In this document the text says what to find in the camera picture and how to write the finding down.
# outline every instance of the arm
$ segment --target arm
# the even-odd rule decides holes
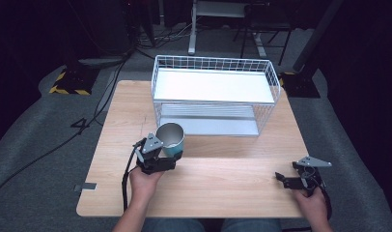
[[[310,222],[315,232],[333,231],[327,219],[325,199],[320,188],[316,188],[310,197],[304,196],[299,190],[293,190],[294,198],[298,202],[301,213]]]
[[[156,185],[163,172],[147,175],[140,168],[134,168],[130,175],[132,197],[129,206],[121,216],[113,231],[140,232],[145,221],[149,202],[156,191]]]

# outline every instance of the metal mug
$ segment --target metal mug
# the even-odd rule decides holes
[[[157,128],[155,136],[163,142],[162,151],[166,157],[176,158],[177,160],[182,157],[184,130],[181,125],[176,123],[163,124]]]

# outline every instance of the person's left hand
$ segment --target person's left hand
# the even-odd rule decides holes
[[[134,168],[130,174],[132,187],[132,201],[140,201],[148,204],[156,192],[157,182],[164,172],[155,172],[151,175],[142,172],[141,168]]]

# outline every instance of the chair leg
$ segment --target chair leg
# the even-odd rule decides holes
[[[233,38],[233,42],[236,40],[236,38],[238,37],[238,33],[240,32],[241,27],[238,28],[238,31],[236,32],[235,37]]]
[[[247,38],[247,27],[244,28],[244,35],[243,35],[243,44],[241,46],[241,53],[240,53],[240,59],[243,58],[243,54],[244,54],[244,47],[246,45],[246,38]]]
[[[280,61],[278,62],[278,65],[279,65],[279,66],[281,65],[281,61],[283,61],[284,52],[286,51],[287,43],[289,42],[290,34],[291,34],[291,33],[292,33],[292,30],[290,30],[290,31],[289,31],[289,34],[287,34],[286,42],[284,43],[283,51],[281,52]]]

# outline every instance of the white wire basket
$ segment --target white wire basket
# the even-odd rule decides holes
[[[186,135],[258,136],[280,97],[270,61],[156,56],[152,77],[156,125]]]

